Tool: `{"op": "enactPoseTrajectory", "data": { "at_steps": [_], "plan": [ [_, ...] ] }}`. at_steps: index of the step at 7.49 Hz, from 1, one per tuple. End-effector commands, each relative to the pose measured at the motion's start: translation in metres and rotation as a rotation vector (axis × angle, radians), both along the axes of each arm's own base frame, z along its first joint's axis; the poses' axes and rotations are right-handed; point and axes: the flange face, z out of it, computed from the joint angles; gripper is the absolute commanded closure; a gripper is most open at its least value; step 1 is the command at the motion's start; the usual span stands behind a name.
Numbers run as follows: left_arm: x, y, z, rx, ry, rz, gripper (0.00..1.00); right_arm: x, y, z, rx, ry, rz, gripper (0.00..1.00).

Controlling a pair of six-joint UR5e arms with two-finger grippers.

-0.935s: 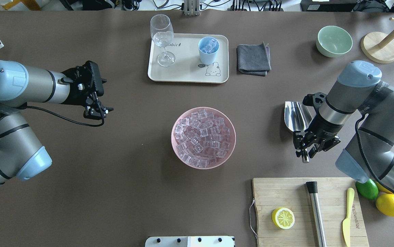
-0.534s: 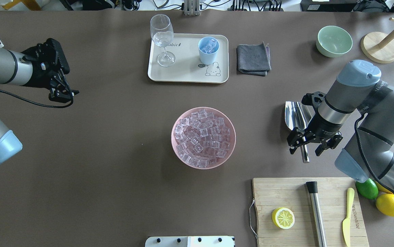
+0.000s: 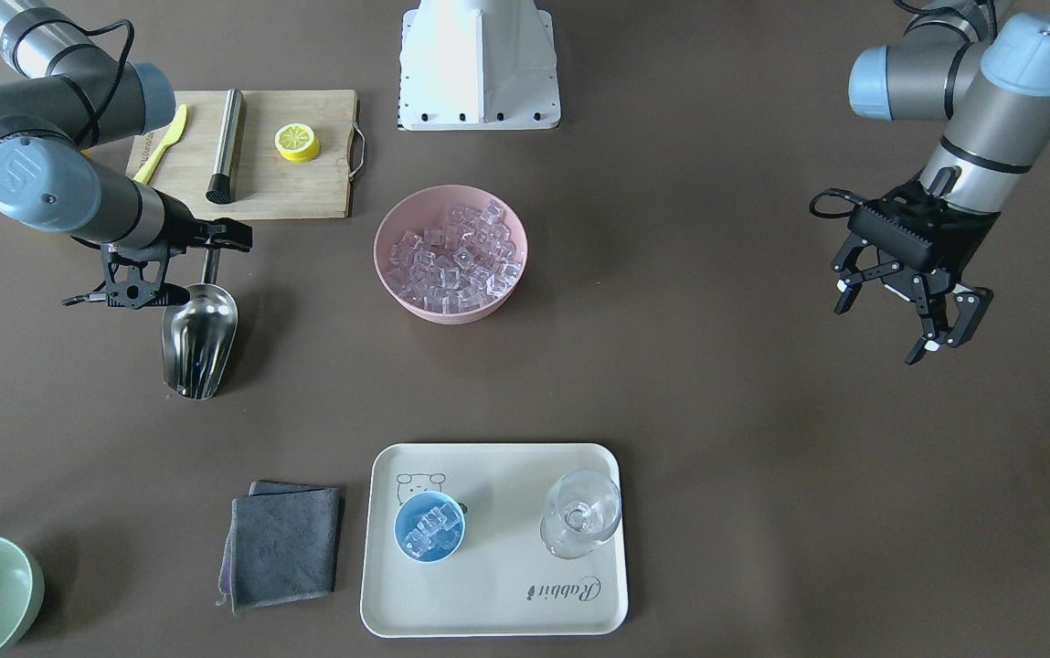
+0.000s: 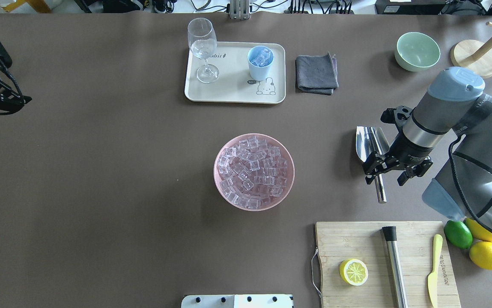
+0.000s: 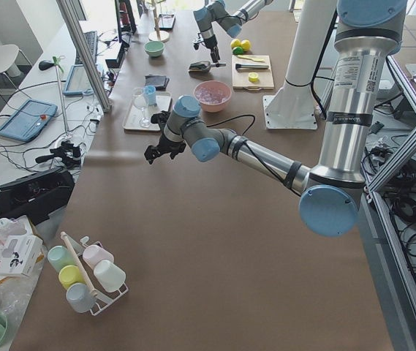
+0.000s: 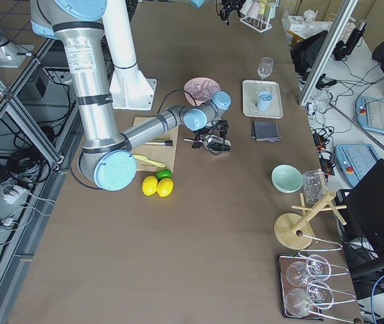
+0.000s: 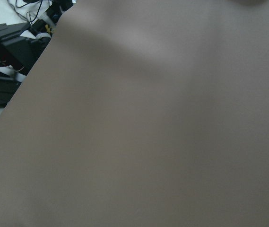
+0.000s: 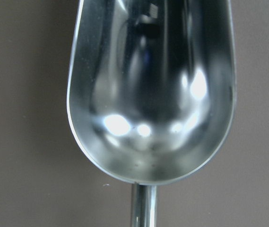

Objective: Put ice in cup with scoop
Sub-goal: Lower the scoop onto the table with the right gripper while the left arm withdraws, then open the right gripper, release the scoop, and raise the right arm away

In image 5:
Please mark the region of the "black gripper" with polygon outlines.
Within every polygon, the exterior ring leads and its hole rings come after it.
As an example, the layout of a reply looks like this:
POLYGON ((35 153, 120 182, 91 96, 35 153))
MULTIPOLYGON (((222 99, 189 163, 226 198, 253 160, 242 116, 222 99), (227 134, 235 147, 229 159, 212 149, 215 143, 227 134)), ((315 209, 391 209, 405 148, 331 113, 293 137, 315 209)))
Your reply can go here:
POLYGON ((197 38, 193 40, 193 47, 198 50, 201 45, 204 45, 210 50, 210 55, 213 63, 219 63, 220 56, 218 50, 218 42, 216 35, 212 31, 200 32, 197 38))
POLYGON ((159 144, 157 146, 148 146, 144 152, 144 157, 150 165, 163 154, 169 154, 171 159, 175 159, 177 155, 183 153, 185 150, 186 143, 184 141, 172 141, 164 133, 164 128, 167 125, 169 117, 170 113, 168 111, 155 113, 151 117, 151 123, 158 124, 162 134, 159 139, 159 144))

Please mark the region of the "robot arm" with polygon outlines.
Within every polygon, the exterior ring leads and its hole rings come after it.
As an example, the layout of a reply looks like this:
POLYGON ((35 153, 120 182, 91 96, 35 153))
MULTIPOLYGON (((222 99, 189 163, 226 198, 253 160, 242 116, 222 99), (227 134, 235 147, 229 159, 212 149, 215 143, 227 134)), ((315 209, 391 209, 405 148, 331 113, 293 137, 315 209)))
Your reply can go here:
POLYGON ((211 1, 194 10, 193 15, 198 27, 197 39, 193 41, 194 49, 197 50, 203 44, 209 49, 211 60, 218 67, 220 55, 212 23, 218 23, 231 38, 236 38, 241 32, 242 25, 252 20, 261 9, 271 3, 271 0, 248 1, 234 14, 226 10, 224 1, 211 1))
POLYGON ((401 47, 405 1, 306 1, 300 14, 284 85, 267 99, 272 121, 302 127, 313 108, 314 76, 329 40, 339 59, 318 163, 302 165, 230 129, 211 129, 200 118, 192 96, 152 121, 161 127, 155 146, 145 150, 152 162, 190 148, 200 162, 226 154, 275 178, 300 197, 303 223, 313 232, 336 237, 357 221, 365 179, 360 161, 372 123, 385 59, 401 47))

